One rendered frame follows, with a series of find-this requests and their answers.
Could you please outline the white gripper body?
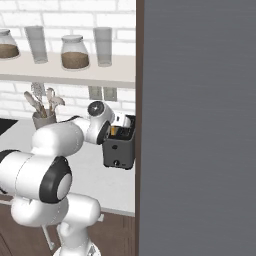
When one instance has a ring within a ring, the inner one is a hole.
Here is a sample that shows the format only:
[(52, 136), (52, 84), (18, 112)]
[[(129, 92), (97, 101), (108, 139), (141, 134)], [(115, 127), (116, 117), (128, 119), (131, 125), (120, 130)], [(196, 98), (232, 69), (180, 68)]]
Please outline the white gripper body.
[(121, 127), (129, 128), (131, 126), (131, 119), (124, 113), (119, 116), (119, 123)]

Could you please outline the glass jar with brown contents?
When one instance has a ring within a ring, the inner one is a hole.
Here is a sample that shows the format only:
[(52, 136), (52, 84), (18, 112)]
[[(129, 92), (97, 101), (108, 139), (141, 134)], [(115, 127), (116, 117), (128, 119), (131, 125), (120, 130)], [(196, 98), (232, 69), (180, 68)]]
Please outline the glass jar with brown contents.
[(0, 29), (0, 59), (16, 58), (20, 55), (18, 46), (9, 29)]
[(82, 35), (62, 37), (61, 61), (68, 70), (81, 70), (89, 66), (89, 55)]

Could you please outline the grey utensil pot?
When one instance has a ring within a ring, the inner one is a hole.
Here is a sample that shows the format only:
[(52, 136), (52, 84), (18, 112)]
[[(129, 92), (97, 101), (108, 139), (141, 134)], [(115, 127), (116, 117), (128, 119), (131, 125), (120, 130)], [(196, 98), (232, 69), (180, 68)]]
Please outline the grey utensil pot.
[(57, 122), (56, 116), (54, 114), (47, 116), (46, 118), (42, 118), (38, 112), (35, 112), (32, 115), (32, 120), (36, 129), (40, 129), (41, 127)]

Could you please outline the dark grey toaster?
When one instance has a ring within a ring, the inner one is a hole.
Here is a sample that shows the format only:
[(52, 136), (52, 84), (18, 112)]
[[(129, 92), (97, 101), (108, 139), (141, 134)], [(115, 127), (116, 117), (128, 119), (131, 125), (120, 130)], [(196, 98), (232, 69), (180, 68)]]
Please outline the dark grey toaster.
[(116, 134), (109, 135), (102, 144), (103, 164), (105, 167), (129, 170), (135, 159), (135, 122), (134, 115), (128, 115), (131, 120), (129, 128), (116, 126)]

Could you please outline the grey slotted spatula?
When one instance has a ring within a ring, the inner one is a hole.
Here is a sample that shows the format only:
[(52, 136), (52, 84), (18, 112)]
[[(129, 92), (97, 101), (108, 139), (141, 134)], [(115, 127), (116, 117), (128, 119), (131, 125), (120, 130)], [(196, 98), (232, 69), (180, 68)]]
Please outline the grey slotted spatula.
[(32, 90), (33, 95), (35, 96), (35, 98), (39, 102), (41, 116), (43, 118), (46, 118), (47, 114), (45, 112), (45, 109), (44, 109), (44, 106), (43, 106), (43, 102), (42, 102), (42, 96), (45, 94), (44, 84), (43, 83), (39, 83), (39, 82), (33, 82), (31, 84), (31, 90)]

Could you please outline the grey tall fridge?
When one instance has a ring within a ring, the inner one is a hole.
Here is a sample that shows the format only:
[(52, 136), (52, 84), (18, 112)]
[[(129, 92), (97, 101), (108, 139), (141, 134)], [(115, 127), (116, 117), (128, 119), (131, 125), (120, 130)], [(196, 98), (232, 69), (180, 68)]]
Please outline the grey tall fridge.
[(256, 256), (256, 0), (137, 0), (138, 256)]

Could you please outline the clear glass tumbler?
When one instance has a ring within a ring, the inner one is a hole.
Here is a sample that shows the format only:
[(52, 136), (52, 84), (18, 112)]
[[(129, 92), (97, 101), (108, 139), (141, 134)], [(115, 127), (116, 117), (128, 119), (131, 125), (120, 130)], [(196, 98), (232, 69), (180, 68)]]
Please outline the clear glass tumbler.
[(35, 64), (44, 64), (48, 62), (44, 28), (42, 26), (26, 26), (25, 34), (30, 46)]
[(99, 67), (112, 65), (112, 29), (110, 27), (96, 27), (93, 29), (95, 47)]

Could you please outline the beige wall shelf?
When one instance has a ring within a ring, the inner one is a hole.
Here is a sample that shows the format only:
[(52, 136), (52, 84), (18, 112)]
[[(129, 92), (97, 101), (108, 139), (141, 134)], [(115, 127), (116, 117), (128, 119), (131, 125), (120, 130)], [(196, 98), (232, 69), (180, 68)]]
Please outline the beige wall shelf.
[(30, 52), (22, 52), (17, 58), (0, 60), (0, 80), (135, 88), (134, 56), (113, 56), (110, 67), (99, 67), (95, 55), (89, 60), (88, 68), (65, 70), (58, 53), (50, 52), (47, 63), (35, 64)]

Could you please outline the grey wall socket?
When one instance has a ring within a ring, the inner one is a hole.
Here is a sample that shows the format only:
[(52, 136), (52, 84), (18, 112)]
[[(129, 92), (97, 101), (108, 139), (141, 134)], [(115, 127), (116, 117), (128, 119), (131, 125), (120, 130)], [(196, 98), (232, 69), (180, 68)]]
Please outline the grey wall socket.
[(90, 100), (101, 100), (102, 99), (102, 88), (98, 86), (89, 87), (89, 99)]
[(105, 101), (117, 101), (117, 89), (112, 87), (104, 87), (104, 100)]

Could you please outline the wooden spoon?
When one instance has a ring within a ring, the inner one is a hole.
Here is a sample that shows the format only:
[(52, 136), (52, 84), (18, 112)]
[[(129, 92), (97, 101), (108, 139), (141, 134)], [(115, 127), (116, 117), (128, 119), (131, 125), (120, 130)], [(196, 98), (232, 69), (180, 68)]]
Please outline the wooden spoon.
[(26, 100), (28, 101), (28, 103), (34, 107), (36, 109), (36, 111), (39, 113), (39, 115), (41, 117), (43, 117), (42, 111), (41, 111), (41, 105), (38, 101), (36, 101), (33, 96), (31, 95), (31, 93), (29, 93), (28, 91), (24, 92), (24, 97), (26, 98)]
[(55, 96), (51, 99), (51, 105), (52, 105), (52, 111), (55, 111), (57, 106), (59, 105), (64, 106), (65, 101), (61, 97)]
[(49, 103), (49, 113), (52, 113), (52, 98), (55, 96), (55, 91), (53, 88), (49, 87), (46, 90), (46, 97)]

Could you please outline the black hob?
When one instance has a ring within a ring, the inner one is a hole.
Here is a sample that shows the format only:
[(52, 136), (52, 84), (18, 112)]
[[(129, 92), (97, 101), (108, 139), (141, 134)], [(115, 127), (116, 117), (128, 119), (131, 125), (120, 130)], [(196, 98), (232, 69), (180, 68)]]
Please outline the black hob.
[(0, 118), (0, 136), (16, 123), (17, 120)]

